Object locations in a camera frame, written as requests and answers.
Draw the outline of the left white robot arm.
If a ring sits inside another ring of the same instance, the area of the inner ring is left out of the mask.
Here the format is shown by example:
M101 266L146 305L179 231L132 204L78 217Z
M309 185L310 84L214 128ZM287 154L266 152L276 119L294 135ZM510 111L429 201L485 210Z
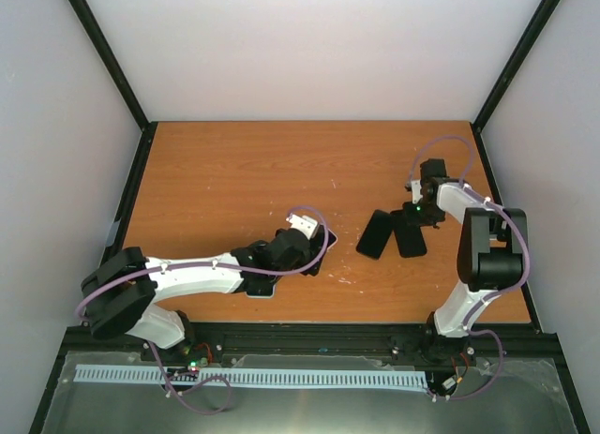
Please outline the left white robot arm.
M318 226L279 229L270 242L195 260L148 257L139 247L128 247L83 280L76 313L96 340L129 335L154 343L174 361L185 361L195 350L188 316L160 302L201 293L270 298L283 277L317 276L336 241Z

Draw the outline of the black phone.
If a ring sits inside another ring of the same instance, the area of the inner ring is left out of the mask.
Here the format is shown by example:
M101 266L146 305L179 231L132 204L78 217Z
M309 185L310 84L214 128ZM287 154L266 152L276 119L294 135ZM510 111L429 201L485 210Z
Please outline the black phone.
M360 236L355 250L368 258L378 260L385 250L392 233L391 215L382 210L375 210Z

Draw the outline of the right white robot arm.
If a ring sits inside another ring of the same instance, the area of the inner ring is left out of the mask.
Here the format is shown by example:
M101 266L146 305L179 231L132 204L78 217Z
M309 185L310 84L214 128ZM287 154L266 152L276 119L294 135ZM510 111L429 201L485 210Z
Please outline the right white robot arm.
M464 179L450 177L441 158L422 162L419 173L409 179L412 199L400 211L402 254L427 252L423 228L437 228L447 217L460 224L458 283L428 324L435 337L464 338L493 301L528 280L527 216L481 196Z

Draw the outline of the black phone case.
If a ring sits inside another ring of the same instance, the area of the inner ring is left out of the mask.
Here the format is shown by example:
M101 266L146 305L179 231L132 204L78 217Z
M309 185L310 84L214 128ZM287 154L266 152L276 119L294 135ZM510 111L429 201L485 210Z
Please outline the black phone case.
M428 250L421 229L410 225L402 210L390 215L399 255L404 259L425 256Z

